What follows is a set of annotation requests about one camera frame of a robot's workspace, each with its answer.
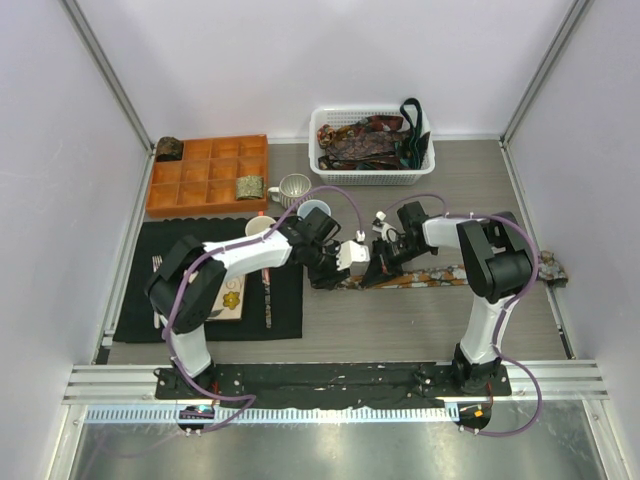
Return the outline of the orange grey floral tie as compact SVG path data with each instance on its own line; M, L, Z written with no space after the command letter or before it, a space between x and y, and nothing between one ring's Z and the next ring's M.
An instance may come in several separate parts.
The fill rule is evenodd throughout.
M537 280L550 288L565 288L569 278L560 262L550 251L543 250L539 255ZM431 288L448 286L465 286L468 284L466 272L462 264L447 267L434 267L424 270L405 272L397 278L384 281L374 286L363 286L360 276L350 277L341 282L338 290L363 289L402 289Z

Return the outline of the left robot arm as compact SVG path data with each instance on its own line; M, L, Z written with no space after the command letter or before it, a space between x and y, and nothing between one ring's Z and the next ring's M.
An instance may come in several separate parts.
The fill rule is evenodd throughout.
M322 288L348 276L338 268L335 235L339 223L315 208L309 215L282 217L270 227L233 241L179 240L164 257L145 294L164 317L163 338L170 350L179 388L190 398L212 398L215 369L207 348L205 323L219 291L230 279L263 269L304 265Z

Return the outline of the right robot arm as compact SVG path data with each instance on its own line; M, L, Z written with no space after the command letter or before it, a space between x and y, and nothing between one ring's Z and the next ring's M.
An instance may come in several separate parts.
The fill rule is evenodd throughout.
M456 344L451 383L462 394L482 394L499 377L505 327L512 311L536 280L539 260L535 247L514 215L502 212L476 217L444 213L432 217L417 201L397 210L402 228L394 228L380 211L373 221L378 237L361 277L345 287L372 289L405 275L404 265L441 248L461 253L473 304L466 331Z

